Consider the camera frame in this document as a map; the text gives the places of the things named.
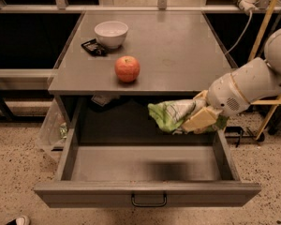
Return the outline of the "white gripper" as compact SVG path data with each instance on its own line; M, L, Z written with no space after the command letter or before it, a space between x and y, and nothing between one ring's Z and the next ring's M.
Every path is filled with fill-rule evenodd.
M187 118L181 125L185 132L207 128L214 124L219 116L219 110L224 116L233 116L245 111L250 106L230 73L214 81L208 91L202 90L194 96L194 99L199 98L207 98L211 106L203 107Z

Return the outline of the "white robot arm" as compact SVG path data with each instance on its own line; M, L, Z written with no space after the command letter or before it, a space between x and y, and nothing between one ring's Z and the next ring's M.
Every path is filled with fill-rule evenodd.
M207 106L189 115L183 132L204 133L222 129L230 117L245 111L253 102L281 94L281 29L266 41L264 59L247 64L214 81L206 93Z

